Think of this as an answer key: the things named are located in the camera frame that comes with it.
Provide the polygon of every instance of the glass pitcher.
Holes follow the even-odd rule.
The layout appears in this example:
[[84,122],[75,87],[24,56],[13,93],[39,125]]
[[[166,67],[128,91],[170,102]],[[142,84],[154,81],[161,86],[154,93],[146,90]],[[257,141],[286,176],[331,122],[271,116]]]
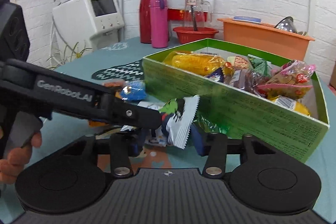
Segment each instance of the glass pitcher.
[[[207,21],[203,11],[203,5],[208,8]],[[184,27],[192,27],[194,31],[198,28],[209,27],[211,23],[212,9],[209,1],[206,0],[185,0]]]

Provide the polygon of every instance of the black circular disc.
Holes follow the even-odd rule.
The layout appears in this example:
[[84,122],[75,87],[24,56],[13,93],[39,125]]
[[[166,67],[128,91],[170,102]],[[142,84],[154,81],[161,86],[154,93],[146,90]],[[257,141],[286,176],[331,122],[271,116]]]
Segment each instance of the black circular disc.
[[34,211],[62,214],[96,201],[105,189],[105,174],[75,156],[59,156],[24,170],[16,181],[20,201]]
[[230,186],[250,207],[289,214],[314,206],[321,181],[314,170],[297,160],[269,157],[238,166],[231,173]]

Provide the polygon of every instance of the human hand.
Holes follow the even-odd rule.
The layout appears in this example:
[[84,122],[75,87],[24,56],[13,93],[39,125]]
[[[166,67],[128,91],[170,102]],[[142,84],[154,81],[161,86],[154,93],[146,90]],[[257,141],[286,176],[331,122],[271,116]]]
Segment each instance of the human hand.
[[16,177],[24,169],[25,164],[28,164],[32,156],[32,147],[40,148],[42,145],[41,133],[36,133],[29,145],[24,148],[14,148],[8,153],[7,159],[0,160],[0,182],[5,184],[13,184]]

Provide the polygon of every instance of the red plastic basket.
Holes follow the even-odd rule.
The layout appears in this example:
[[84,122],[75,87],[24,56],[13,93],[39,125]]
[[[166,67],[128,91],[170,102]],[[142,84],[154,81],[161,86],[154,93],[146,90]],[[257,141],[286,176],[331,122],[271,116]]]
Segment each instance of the red plastic basket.
[[173,31],[177,33],[177,37],[181,44],[206,38],[214,38],[215,34],[219,32],[214,28],[208,27],[198,28],[198,31],[194,31],[193,27],[175,27]]

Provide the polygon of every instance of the blue snack package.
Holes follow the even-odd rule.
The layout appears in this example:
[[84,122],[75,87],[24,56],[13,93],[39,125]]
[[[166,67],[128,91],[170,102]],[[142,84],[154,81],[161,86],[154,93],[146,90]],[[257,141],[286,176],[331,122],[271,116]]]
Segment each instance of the blue snack package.
[[216,69],[213,73],[207,75],[206,78],[211,79],[215,82],[224,83],[224,74],[222,68]]
[[145,83],[141,80],[131,81],[120,92],[121,99],[128,101],[140,101],[147,97]]

